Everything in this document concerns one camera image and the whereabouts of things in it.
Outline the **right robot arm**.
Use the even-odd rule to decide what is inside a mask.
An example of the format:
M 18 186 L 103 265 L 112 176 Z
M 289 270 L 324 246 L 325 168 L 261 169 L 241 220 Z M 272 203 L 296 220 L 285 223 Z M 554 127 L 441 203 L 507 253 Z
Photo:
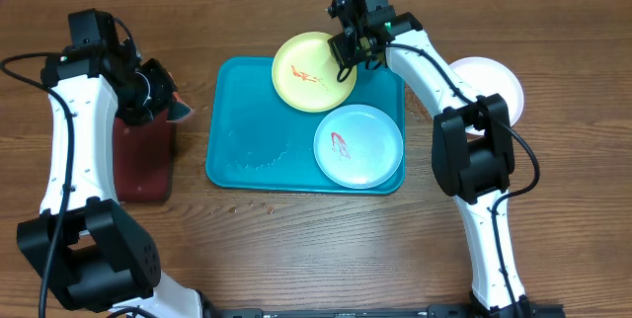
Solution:
M 433 119 L 434 177 L 460 211 L 472 264 L 471 316 L 530 316 L 508 221 L 514 145 L 521 139 L 505 99 L 463 81 L 422 24 L 410 13 L 397 14 L 388 0 L 332 0 L 327 12 L 343 29 L 328 41 L 339 81 L 359 64 L 385 65 Z

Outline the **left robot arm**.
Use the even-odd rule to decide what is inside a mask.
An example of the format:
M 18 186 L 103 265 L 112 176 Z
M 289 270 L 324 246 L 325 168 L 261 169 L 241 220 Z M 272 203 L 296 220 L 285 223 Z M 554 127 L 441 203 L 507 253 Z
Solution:
M 119 204 L 115 178 L 135 195 L 171 192 L 174 125 L 191 114 L 172 76 L 144 59 L 124 23 L 96 9 L 68 17 L 71 43 L 44 55 L 36 85 L 53 118 L 50 172 L 38 217 L 17 244 L 41 279 L 39 302 L 111 317 L 213 317 L 200 291 L 161 268 L 150 234 Z

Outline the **white pink plate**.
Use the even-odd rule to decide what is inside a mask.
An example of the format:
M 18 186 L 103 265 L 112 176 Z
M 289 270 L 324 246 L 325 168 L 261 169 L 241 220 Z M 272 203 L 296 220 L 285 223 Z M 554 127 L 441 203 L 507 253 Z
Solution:
M 508 105 L 510 124 L 514 126 L 523 111 L 524 95 L 517 77 L 502 63 L 487 57 L 458 59 L 450 68 L 479 95 L 500 94 Z

